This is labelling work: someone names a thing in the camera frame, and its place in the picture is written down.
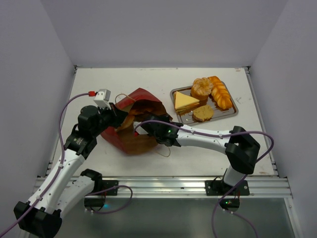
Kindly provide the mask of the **long orange fake bread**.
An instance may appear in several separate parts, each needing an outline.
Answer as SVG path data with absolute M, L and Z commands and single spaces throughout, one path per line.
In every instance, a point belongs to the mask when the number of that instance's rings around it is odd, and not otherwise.
M 128 116 L 125 118 L 125 120 L 123 121 L 121 126 L 116 129 L 116 131 L 121 131 L 121 130 L 128 128 L 133 123 L 134 120 L 141 120 L 141 118 L 143 118 L 145 116 L 145 114 L 147 114 L 151 111 L 152 111 L 152 109 L 150 107 L 145 107 L 145 106 L 135 107 L 135 106 L 133 106 L 130 109 Z

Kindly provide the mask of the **red paper bag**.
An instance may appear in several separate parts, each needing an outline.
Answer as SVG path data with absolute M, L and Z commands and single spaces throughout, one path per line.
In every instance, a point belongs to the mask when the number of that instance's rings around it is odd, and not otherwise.
M 145 114 L 141 120 L 134 120 L 137 122 L 145 121 L 146 117 L 150 115 L 167 115 L 163 103 L 152 93 L 143 88 L 136 89 L 119 102 L 115 101 L 114 104 L 117 108 L 125 112 L 129 112 L 133 106 L 150 107 L 152 111 Z M 127 155 L 141 155 L 150 152 L 158 145 L 156 140 L 148 135 L 135 136 L 133 132 L 133 123 L 128 128 L 121 131 L 116 131 L 113 127 L 108 127 L 101 133 L 101 137 Z

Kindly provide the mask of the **triangular fake sandwich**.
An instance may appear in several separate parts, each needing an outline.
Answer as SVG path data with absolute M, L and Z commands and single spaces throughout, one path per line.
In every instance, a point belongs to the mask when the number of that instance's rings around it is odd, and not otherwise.
M 199 105 L 200 101 L 194 97 L 176 91 L 174 93 L 174 109 L 176 112 L 185 111 Z

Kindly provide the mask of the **round fake bread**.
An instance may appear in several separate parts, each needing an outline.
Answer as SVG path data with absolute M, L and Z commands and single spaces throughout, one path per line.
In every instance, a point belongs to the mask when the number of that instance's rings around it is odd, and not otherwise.
M 191 96 L 200 101 L 204 101 L 211 94 L 211 90 L 212 83 L 208 78 L 196 78 L 191 88 Z
M 204 122 L 210 120 L 213 117 L 213 115 L 214 110 L 212 109 L 212 107 L 209 105 L 204 105 L 194 109 L 192 117 L 197 121 Z

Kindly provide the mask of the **twisted fake bread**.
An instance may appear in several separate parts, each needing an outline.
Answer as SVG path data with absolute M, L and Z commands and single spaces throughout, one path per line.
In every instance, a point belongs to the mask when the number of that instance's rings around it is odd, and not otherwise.
M 233 104 L 231 102 L 230 94 L 222 81 L 217 76 L 211 76 L 208 77 L 208 79 L 212 84 L 211 96 L 217 105 L 223 110 L 232 108 Z

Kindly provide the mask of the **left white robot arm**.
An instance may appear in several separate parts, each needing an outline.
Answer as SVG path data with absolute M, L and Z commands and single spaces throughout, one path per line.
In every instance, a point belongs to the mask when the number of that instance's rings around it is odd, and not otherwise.
M 104 109 L 96 106 L 81 109 L 78 123 L 62 146 L 59 162 L 26 203 L 15 205 L 14 214 L 20 229 L 40 238 L 53 238 L 64 216 L 82 197 L 102 191 L 102 176 L 92 170 L 84 172 L 71 187 L 67 185 L 97 145 L 97 137 L 108 127 L 121 126 L 127 116 L 127 112 L 113 103 Z

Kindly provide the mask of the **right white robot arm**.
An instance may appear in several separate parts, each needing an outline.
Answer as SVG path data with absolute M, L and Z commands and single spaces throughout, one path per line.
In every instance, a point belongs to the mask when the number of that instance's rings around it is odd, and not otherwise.
M 230 166 L 225 171 L 220 188 L 228 195 L 238 189 L 238 182 L 245 175 L 253 174 L 261 147 L 240 126 L 212 131 L 152 117 L 144 122 L 134 122 L 133 128 L 137 134 L 152 136 L 157 143 L 167 147 L 199 147 L 226 155 Z

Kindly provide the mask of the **silver metal tray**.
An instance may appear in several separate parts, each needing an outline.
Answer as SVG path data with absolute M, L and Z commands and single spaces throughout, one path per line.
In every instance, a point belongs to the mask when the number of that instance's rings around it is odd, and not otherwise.
M 177 112 L 176 113 L 177 119 L 180 123 L 183 123 L 186 125 L 196 125 L 196 124 L 200 124 L 200 123 L 206 123 L 206 122 L 211 122 L 211 121 L 216 121 L 216 120 L 220 120 L 220 119 L 234 117 L 234 116 L 238 115 L 239 111 L 238 111 L 238 108 L 237 108 L 236 104 L 234 103 L 234 100 L 232 99 L 230 94 L 229 94 L 229 99 L 232 103 L 232 107 L 224 110 L 218 106 L 218 104 L 214 100 L 213 96 L 209 95 L 209 97 L 206 100 L 200 101 L 198 106 L 196 106 L 190 110 Z M 204 105 L 209 105 L 213 109 L 213 112 L 214 112 L 213 117 L 207 121 L 198 121 L 198 120 L 194 119 L 193 110 L 198 108 L 198 107 L 204 106 Z

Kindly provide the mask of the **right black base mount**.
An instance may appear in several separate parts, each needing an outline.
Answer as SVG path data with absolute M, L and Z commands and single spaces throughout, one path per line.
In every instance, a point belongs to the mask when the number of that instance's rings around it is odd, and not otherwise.
M 230 185 L 224 183 L 223 179 L 216 177 L 213 180 L 205 181 L 205 191 L 207 196 L 222 197 L 231 189 Z M 240 197 L 249 196 L 249 186 L 247 181 L 243 181 L 232 192 L 230 192 L 219 203 L 220 207 L 226 211 L 236 212 L 240 207 Z

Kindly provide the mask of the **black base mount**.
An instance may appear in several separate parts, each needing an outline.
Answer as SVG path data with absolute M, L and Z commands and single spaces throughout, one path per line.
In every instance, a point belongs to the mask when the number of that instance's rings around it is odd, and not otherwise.
M 92 190 L 92 193 L 102 191 L 105 189 L 109 189 L 114 186 L 118 186 L 119 182 L 118 180 L 103 180 L 103 176 L 101 173 L 86 169 L 84 170 L 80 176 L 87 176 L 92 179 L 94 182 L 94 188 Z M 84 206 L 85 208 L 92 209 L 93 211 L 100 211 L 102 208 L 105 207 L 105 202 L 106 202 L 106 196 L 116 196 L 117 195 L 117 188 L 103 192 L 99 194 L 99 198 L 85 198 L 84 199 Z
M 223 179 L 216 177 L 213 180 L 205 181 L 205 191 L 207 196 L 222 197 L 231 189 L 230 185 L 224 183 Z M 220 207 L 226 211 L 236 212 L 240 207 L 240 197 L 249 196 L 249 186 L 247 181 L 243 181 L 232 192 L 230 192 L 219 203 Z

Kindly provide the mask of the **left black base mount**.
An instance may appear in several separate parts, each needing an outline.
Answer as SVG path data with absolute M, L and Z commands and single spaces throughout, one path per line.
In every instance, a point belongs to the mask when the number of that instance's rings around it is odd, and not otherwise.
M 86 169 L 84 170 L 80 176 L 87 176 L 92 179 L 94 182 L 94 188 L 92 190 L 92 193 L 102 191 L 105 189 L 109 189 L 114 186 L 118 186 L 119 182 L 118 180 L 103 180 L 103 176 L 101 173 Z M 99 198 L 85 198 L 84 199 L 84 206 L 85 208 L 92 209 L 93 211 L 100 211 L 102 208 L 105 207 L 105 202 L 106 202 L 106 196 L 116 196 L 117 195 L 117 188 L 103 192 L 99 194 Z

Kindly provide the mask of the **aluminium frame rail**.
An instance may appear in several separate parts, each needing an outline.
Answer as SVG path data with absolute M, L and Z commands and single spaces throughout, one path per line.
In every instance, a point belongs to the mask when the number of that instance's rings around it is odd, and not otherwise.
M 205 182 L 215 177 L 103 177 L 103 180 L 116 180 L 119 185 L 132 188 L 134 198 L 221 198 L 208 196 Z M 291 188 L 286 178 L 277 176 L 250 176 L 248 196 L 227 196 L 226 198 L 292 198 Z

